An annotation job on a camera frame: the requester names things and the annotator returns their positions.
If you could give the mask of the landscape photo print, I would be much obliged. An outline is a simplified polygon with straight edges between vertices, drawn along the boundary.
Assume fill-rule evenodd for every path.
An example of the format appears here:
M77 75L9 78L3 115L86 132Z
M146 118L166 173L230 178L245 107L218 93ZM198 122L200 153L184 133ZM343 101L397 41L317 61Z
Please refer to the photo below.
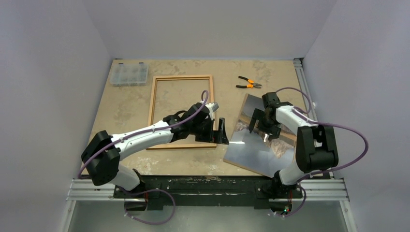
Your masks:
M229 140L224 161L268 177L294 162L296 135L282 126L277 139L269 140L268 135L249 124L254 109L263 110L261 98L246 94Z

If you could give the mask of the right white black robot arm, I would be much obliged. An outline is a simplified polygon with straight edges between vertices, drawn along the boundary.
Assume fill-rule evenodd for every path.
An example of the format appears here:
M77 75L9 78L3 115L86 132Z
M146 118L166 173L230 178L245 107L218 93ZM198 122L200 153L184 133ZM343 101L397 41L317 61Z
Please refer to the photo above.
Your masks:
M338 165L338 152L333 126L313 122L301 109L290 102L281 101L276 92L262 96L264 109L254 109L249 131L256 128L271 141L280 135L286 126L296 135L295 160L288 167L277 171L268 188L282 197L296 188L298 182L314 171L326 171Z

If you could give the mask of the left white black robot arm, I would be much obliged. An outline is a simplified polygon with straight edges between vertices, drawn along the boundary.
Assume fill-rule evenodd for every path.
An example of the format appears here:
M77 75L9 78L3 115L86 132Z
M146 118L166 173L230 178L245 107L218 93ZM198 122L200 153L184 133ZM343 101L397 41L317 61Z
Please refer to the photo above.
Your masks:
M128 169L120 162L130 155L156 145L170 144L192 135L197 142L228 145L224 118L219 119L218 129L214 129L216 102L203 101L168 115L157 123L145 128L122 133L98 132L81 155L84 166L95 186L107 183L117 185L133 198L144 193L144 184L139 173Z

